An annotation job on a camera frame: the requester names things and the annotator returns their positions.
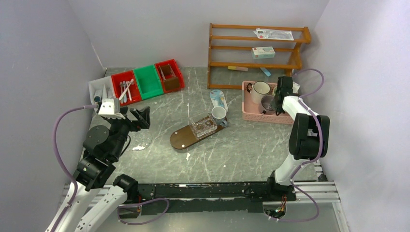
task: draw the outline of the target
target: pink plastic basket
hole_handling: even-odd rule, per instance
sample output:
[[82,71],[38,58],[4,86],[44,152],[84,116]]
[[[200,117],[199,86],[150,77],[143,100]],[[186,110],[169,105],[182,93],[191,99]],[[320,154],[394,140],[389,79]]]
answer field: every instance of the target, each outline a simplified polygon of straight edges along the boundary
[[[272,122],[272,123],[282,123],[282,124],[293,124],[293,120],[289,114],[281,114],[279,116],[273,115],[262,115],[259,113],[259,105],[252,102],[250,98],[250,93],[246,91],[246,86],[248,83],[255,83],[255,81],[244,81],[242,82],[242,119],[258,122]],[[271,92],[274,87],[277,86],[275,83],[268,83],[271,88]]]

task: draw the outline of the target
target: white mug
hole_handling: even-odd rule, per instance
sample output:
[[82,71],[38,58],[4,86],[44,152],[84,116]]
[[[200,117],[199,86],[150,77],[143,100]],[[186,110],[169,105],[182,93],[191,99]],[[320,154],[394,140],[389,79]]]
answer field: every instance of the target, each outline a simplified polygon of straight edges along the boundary
[[260,104],[262,98],[270,92],[270,86],[266,82],[257,81],[254,84],[248,83],[246,90],[250,93],[252,102]]
[[228,126],[228,122],[226,121],[226,110],[221,106],[214,107],[211,111],[212,117],[214,118],[217,125],[221,125],[223,127]]

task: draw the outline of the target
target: lavender wall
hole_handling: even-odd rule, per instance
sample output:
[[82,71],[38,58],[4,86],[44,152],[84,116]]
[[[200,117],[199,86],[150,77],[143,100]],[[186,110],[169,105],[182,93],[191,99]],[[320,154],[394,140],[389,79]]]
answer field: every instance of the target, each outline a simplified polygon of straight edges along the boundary
[[[326,78],[307,101],[331,118],[322,162],[353,232],[410,231],[409,12],[405,0],[330,0],[304,51]],[[319,77],[298,81],[306,93]]]
[[[87,81],[103,69],[66,0],[2,0],[0,71],[0,230],[44,231],[66,181],[52,149],[54,121],[89,103]],[[73,113],[59,127],[69,170],[90,114]]]
[[209,23],[313,28],[329,0],[69,0],[105,67],[206,66]]

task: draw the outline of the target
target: red plastic bin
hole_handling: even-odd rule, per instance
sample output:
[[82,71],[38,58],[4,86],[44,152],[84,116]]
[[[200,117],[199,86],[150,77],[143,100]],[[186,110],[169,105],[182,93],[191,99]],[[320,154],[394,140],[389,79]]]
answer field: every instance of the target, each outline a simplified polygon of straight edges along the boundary
[[[155,65],[155,69],[157,70],[158,77],[160,78],[162,89],[164,90],[164,93],[175,92],[185,87],[184,78],[182,77],[181,70],[179,70],[175,59],[170,59],[167,61],[159,62],[154,65]],[[165,80],[164,80],[162,73],[160,71],[160,67],[168,66],[168,65],[171,66],[171,69],[174,72],[176,79],[173,78],[170,73],[165,72],[164,73]]]
[[119,98],[120,95],[121,95],[121,88],[119,86],[119,83],[123,82],[123,81],[130,81],[132,79],[134,80],[134,83],[132,85],[130,85],[130,88],[129,88],[129,90],[131,92],[132,101],[130,101],[130,99],[128,97],[128,93],[127,93],[127,102],[126,103],[121,103],[120,102],[120,106],[129,105],[129,104],[133,104],[133,103],[142,101],[141,93],[140,93],[140,90],[138,88],[138,84],[137,84],[137,81],[135,79],[133,70],[112,75],[111,78],[112,78],[112,81],[113,81],[114,93],[115,93],[115,96],[117,98]]

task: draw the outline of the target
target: gray marble floor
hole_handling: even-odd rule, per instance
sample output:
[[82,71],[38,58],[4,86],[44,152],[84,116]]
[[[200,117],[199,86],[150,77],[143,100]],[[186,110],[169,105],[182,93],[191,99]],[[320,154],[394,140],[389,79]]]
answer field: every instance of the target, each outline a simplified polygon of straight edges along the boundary
[[[121,73],[129,68],[110,68],[106,76]],[[151,128],[132,132],[132,142],[108,180],[127,174],[140,183],[198,183],[223,181],[265,181],[288,155],[288,139],[291,125],[245,121],[242,119],[241,90],[222,90],[227,100],[229,127],[195,145],[176,150],[171,147],[171,133],[188,125],[190,119],[200,119],[212,109],[206,88],[206,68],[181,68],[185,88],[141,101],[129,108],[151,107]],[[216,84],[241,84],[244,80],[276,82],[282,75],[272,71],[266,77],[259,69],[248,72],[215,68],[211,71]],[[91,127],[109,126],[95,116]],[[144,150],[133,151],[140,140],[152,138]],[[298,173],[296,180],[317,180],[314,167],[308,166]]]

